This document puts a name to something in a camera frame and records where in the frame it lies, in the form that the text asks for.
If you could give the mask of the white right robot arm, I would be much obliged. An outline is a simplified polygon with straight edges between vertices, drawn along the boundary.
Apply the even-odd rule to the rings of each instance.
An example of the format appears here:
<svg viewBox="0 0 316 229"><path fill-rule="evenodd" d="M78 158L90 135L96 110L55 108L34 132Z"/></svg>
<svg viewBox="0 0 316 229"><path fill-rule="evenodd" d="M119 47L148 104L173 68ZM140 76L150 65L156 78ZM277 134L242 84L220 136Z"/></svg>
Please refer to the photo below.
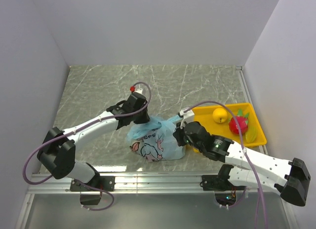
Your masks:
<svg viewBox="0 0 316 229"><path fill-rule="evenodd" d="M211 135L197 121L176 124L173 133L179 146L189 145L206 158L222 162L216 176L203 175L204 191L228 191L242 188L274 192L286 202L305 206L311 176L303 160L279 159L245 148L219 135Z"/></svg>

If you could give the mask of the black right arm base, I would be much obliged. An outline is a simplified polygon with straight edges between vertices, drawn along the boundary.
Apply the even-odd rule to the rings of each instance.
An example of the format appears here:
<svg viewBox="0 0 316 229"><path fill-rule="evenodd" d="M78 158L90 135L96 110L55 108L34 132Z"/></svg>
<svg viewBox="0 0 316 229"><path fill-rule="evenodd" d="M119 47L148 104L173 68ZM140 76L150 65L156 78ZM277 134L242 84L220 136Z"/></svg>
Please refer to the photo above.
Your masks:
<svg viewBox="0 0 316 229"><path fill-rule="evenodd" d="M213 191L215 202L227 210L237 206L245 196L245 186L235 186L229 182L229 174L234 166L223 164L217 175L202 175L200 187L203 191Z"/></svg>

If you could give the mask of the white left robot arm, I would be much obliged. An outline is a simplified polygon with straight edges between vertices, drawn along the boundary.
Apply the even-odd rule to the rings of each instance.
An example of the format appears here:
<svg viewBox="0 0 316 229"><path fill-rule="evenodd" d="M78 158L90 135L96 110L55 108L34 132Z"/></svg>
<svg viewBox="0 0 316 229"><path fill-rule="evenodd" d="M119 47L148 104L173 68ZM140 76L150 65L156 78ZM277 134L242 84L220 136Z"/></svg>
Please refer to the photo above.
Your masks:
<svg viewBox="0 0 316 229"><path fill-rule="evenodd" d="M100 184L100 174L91 164L76 160L76 151L102 134L114 132L130 123L149 122L147 104L145 96L132 92L127 100L78 126L65 130L54 127L47 133L37 159L56 180L72 178L93 191Z"/></svg>

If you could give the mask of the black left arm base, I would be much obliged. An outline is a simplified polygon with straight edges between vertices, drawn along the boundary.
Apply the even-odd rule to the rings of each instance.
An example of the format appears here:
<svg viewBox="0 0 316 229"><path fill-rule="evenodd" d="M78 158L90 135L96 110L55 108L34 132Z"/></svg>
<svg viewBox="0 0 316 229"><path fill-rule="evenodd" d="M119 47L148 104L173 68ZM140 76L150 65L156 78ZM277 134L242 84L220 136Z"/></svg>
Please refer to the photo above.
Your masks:
<svg viewBox="0 0 316 229"><path fill-rule="evenodd" d="M73 179L70 184L70 192L79 192L79 201L82 207L91 211L101 211L110 208L114 203L114 196L111 194L115 189L115 176L97 176L88 183L82 183ZM89 208L97 206L103 195L108 195L111 202L104 208Z"/></svg>

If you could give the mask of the light blue printed plastic bag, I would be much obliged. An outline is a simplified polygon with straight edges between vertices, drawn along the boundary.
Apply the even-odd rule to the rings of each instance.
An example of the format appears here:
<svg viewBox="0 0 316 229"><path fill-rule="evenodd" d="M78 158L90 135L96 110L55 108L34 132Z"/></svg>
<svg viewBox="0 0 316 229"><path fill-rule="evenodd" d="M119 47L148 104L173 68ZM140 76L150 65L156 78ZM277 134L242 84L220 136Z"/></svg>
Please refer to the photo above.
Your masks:
<svg viewBox="0 0 316 229"><path fill-rule="evenodd" d="M149 122L133 125L126 137L130 150L148 162L183 158L185 147L178 146L173 136L178 121L178 115L169 119L151 116Z"/></svg>

